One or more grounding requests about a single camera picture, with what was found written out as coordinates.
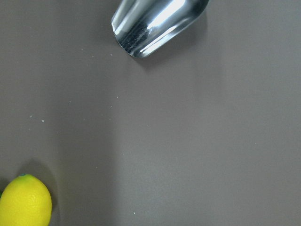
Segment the yellow lemon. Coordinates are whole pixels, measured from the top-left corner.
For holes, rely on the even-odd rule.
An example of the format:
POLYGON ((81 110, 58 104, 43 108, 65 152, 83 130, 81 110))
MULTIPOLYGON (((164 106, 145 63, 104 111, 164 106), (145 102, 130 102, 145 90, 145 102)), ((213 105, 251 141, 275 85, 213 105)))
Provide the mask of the yellow lemon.
POLYGON ((50 192, 31 174, 16 177, 0 195, 2 226, 48 226, 51 214, 50 192))

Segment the steel ice scoop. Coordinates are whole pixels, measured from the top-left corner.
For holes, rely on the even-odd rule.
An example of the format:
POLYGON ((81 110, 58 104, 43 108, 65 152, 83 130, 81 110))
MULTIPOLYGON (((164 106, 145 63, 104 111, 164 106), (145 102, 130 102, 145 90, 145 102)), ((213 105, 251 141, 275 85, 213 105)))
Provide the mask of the steel ice scoop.
POLYGON ((132 57, 145 58, 187 29, 207 0, 123 0, 111 26, 117 43, 132 57))

